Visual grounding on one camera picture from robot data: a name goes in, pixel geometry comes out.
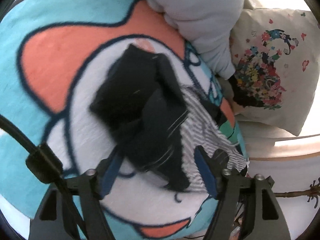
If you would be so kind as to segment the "black striped kids pants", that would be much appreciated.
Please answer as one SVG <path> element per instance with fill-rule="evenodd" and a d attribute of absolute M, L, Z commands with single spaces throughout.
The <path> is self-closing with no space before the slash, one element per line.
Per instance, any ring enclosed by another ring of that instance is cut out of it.
<path fill-rule="evenodd" d="M 110 67 L 90 105 L 121 154 L 147 180 L 178 192 L 204 192 L 224 168 L 245 175 L 238 126 L 217 81 L 184 85 L 164 54 L 130 45 Z"/>

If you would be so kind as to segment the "white decorated headboard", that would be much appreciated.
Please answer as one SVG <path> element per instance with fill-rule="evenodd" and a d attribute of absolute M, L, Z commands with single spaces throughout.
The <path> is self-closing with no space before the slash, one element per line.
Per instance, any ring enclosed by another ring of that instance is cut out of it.
<path fill-rule="evenodd" d="M 304 191 L 319 178 L 319 121 L 306 121 L 299 136 L 258 122 L 240 121 L 249 174 L 271 176 L 275 193 Z"/>

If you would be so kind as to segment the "floral print cushion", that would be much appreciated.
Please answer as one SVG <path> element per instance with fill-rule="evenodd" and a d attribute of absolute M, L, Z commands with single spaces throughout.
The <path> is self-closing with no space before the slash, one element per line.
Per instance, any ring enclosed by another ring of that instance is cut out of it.
<path fill-rule="evenodd" d="M 238 86 L 255 100 L 247 120 L 299 135 L 319 79 L 319 26 L 313 13 L 245 9 L 231 32 Z"/>

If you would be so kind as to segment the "teal star cartoon blanket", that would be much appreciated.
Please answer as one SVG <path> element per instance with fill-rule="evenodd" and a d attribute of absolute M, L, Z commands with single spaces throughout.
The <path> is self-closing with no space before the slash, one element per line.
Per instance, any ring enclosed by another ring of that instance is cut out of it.
<path fill-rule="evenodd" d="M 47 143 L 65 177 L 119 149 L 89 107 L 130 45 L 166 55 L 184 85 L 207 88 L 213 77 L 220 87 L 221 76 L 147 0 L 24 0 L 1 21 L 1 114 Z M 204 232 L 217 201 L 158 187 L 125 157 L 101 205 L 116 239 L 179 239 Z"/>

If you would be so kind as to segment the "light grey pillow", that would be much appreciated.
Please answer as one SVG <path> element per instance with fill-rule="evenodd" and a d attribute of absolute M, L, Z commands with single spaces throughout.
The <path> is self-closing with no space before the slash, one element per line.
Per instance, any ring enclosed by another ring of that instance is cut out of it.
<path fill-rule="evenodd" d="M 231 29 L 244 0 L 147 0 L 149 6 L 189 41 L 206 65 L 228 80 L 235 69 L 229 49 Z"/>

